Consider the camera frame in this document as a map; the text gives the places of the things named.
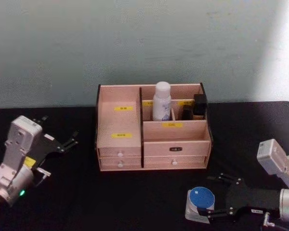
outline white sticker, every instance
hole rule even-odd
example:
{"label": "white sticker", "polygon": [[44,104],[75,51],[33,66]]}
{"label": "white sticker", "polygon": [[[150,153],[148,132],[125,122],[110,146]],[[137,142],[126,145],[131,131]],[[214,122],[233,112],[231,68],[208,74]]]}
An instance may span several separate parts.
{"label": "white sticker", "polygon": [[48,134],[45,134],[44,136],[45,136],[47,139],[51,140],[51,141],[54,140],[54,137],[52,137],[52,136],[50,136],[50,135],[48,135]]}
{"label": "white sticker", "polygon": [[258,213],[258,214],[263,214],[262,210],[257,210],[257,209],[252,209],[251,212],[252,213]]}

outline small drawer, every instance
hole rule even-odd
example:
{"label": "small drawer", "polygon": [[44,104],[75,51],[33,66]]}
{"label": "small drawer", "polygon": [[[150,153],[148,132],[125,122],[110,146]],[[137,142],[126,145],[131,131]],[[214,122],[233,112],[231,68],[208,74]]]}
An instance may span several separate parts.
{"label": "small drawer", "polygon": [[141,148],[100,148],[100,157],[140,157]]}
{"label": "small drawer", "polygon": [[145,168],[185,168],[198,167],[204,165],[205,156],[160,156],[160,157],[145,157]]}
{"label": "small drawer", "polygon": [[141,158],[125,157],[125,158],[100,158],[101,169],[136,169],[141,168]]}
{"label": "small drawer", "polygon": [[201,155],[207,156],[210,141],[144,142],[145,156]]}

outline black tablecloth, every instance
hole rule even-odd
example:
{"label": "black tablecloth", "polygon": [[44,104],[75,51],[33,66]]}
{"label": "black tablecloth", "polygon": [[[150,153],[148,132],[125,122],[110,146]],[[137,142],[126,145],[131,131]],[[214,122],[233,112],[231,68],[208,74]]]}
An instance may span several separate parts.
{"label": "black tablecloth", "polygon": [[215,208],[221,208],[227,188],[208,182],[207,176],[224,172],[244,178],[250,187],[285,188],[279,178],[265,172],[256,155],[259,142],[271,138],[289,154],[289,102],[210,104],[214,147],[207,170],[101,173],[94,153],[95,109],[90,107],[0,109],[0,162],[10,122],[19,115],[48,115],[45,132],[64,142],[78,130],[79,145],[43,164],[51,177],[0,217],[0,231],[253,231],[259,230],[261,216],[245,215],[234,224],[186,220],[187,191],[209,187]]}

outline wooden compartment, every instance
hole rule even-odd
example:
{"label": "wooden compartment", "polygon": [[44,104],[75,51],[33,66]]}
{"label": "wooden compartment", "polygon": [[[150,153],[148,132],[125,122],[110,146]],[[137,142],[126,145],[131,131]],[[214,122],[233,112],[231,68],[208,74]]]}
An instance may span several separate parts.
{"label": "wooden compartment", "polygon": [[100,86],[95,147],[101,171],[206,168],[212,136],[203,120],[181,120],[202,84],[171,85],[171,121],[152,121],[155,85]]}

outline yellow sticker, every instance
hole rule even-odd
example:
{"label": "yellow sticker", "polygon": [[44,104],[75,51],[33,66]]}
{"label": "yellow sticker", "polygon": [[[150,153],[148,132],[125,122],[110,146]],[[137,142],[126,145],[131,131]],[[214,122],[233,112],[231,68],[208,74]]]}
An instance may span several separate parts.
{"label": "yellow sticker", "polygon": [[152,106],[153,106],[153,101],[143,102],[143,106],[144,106],[144,107],[152,107]]}
{"label": "yellow sticker", "polygon": [[132,111],[133,107],[129,106],[129,107],[115,107],[115,111]]}
{"label": "yellow sticker", "polygon": [[164,128],[182,128],[183,123],[162,123]]}
{"label": "yellow sticker", "polygon": [[25,165],[27,165],[29,168],[32,168],[32,166],[34,166],[35,162],[36,161],[34,159],[32,159],[28,156],[25,158]]}
{"label": "yellow sticker", "polygon": [[132,138],[131,133],[112,133],[111,138]]}
{"label": "yellow sticker", "polygon": [[184,105],[193,106],[194,105],[194,100],[178,101],[178,105],[179,106],[184,106]]}

